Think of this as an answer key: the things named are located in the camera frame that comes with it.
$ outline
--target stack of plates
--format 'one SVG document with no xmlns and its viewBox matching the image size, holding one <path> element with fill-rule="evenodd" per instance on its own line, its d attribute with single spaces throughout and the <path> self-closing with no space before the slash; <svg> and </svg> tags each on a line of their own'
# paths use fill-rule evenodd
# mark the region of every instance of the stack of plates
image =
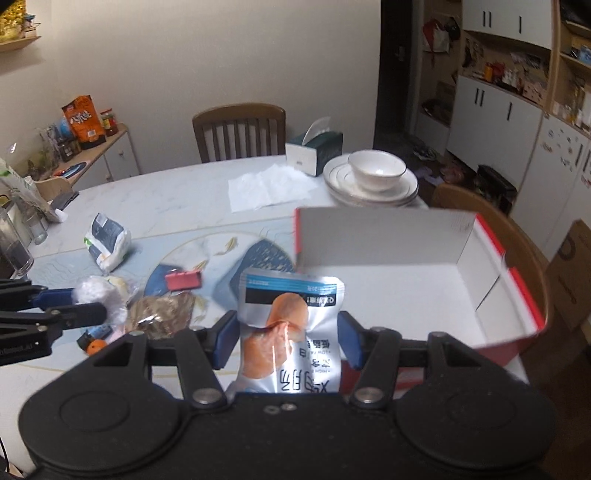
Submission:
<svg viewBox="0 0 591 480">
<path fill-rule="evenodd" d="M 418 180 L 409 169 L 392 190 L 374 193 L 362 189 L 355 182 L 348 159 L 349 155 L 341 155 L 330 160 L 324 167 L 326 186 L 339 202 L 351 206 L 401 207 L 417 196 Z"/>
</svg>

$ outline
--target metal screw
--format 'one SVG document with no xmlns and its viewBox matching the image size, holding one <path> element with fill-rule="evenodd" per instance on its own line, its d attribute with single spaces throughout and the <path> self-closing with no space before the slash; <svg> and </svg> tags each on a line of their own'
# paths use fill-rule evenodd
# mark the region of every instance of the metal screw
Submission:
<svg viewBox="0 0 591 480">
<path fill-rule="evenodd" d="M 377 403 L 384 397 L 384 392 L 375 387 L 364 387 L 356 390 L 355 398 L 361 403 Z"/>
<path fill-rule="evenodd" d="M 281 409 L 279 407 L 276 407 L 275 405 L 267 405 L 262 410 L 263 412 L 268 413 L 269 415 L 277 415 L 281 412 Z"/>
<path fill-rule="evenodd" d="M 281 406 L 281 409 L 283 411 L 294 411 L 294 410 L 297 410 L 297 405 L 295 403 L 284 403 Z"/>
<path fill-rule="evenodd" d="M 222 392 L 215 388 L 199 388 L 193 392 L 193 400 L 201 405 L 211 405 L 222 399 Z"/>
</svg>

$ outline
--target wooden chair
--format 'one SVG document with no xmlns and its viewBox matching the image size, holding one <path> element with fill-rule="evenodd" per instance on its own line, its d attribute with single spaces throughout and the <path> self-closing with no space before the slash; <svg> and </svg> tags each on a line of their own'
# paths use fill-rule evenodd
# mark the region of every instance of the wooden chair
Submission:
<svg viewBox="0 0 591 480">
<path fill-rule="evenodd" d="M 505 247 L 507 266 L 517 267 L 540 313 L 547 325 L 550 325 L 554 306 L 550 286 L 544 274 L 547 261 L 539 251 L 535 251 L 535 245 L 513 220 L 483 197 L 455 185 L 439 185 L 433 194 L 431 207 L 480 213 Z"/>
<path fill-rule="evenodd" d="M 60 193 L 72 191 L 70 182 L 62 177 L 53 177 L 48 180 L 36 181 L 35 186 L 46 202 L 52 201 Z"/>
<path fill-rule="evenodd" d="M 202 163 L 212 160 L 209 139 L 215 161 L 260 157 L 263 145 L 264 155 L 285 154 L 285 110 L 275 105 L 239 103 L 206 110 L 193 117 L 193 131 Z"/>
</svg>

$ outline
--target white napkin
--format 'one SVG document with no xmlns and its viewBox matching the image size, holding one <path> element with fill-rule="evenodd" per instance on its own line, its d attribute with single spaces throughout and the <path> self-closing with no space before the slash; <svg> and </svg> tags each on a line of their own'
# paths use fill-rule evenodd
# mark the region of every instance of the white napkin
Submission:
<svg viewBox="0 0 591 480">
<path fill-rule="evenodd" d="M 293 167 L 272 165 L 259 173 L 228 180 L 232 213 L 310 198 L 317 183 Z"/>
</svg>

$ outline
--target doorway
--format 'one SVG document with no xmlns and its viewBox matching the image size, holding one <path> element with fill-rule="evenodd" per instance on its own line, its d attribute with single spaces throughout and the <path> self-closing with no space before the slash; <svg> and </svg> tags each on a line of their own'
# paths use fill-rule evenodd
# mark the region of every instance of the doorway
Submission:
<svg viewBox="0 0 591 480">
<path fill-rule="evenodd" d="M 413 0 L 382 0 L 374 147 L 404 131 L 411 69 Z"/>
</svg>

